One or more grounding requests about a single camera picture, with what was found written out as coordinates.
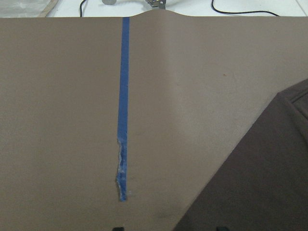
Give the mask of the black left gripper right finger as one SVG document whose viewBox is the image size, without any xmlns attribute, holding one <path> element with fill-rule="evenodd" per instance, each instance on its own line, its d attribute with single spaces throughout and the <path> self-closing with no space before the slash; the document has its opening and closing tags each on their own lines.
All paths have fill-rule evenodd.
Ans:
<svg viewBox="0 0 308 231">
<path fill-rule="evenodd" d="M 216 231 L 227 231 L 227 227 L 216 227 Z"/>
</svg>

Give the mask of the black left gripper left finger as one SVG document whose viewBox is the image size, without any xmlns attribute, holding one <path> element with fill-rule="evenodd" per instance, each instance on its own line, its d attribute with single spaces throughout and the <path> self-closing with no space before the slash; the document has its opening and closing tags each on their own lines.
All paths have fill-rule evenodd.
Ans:
<svg viewBox="0 0 308 231">
<path fill-rule="evenodd" d="M 123 227 L 115 227 L 114 231 L 123 231 Z"/>
</svg>

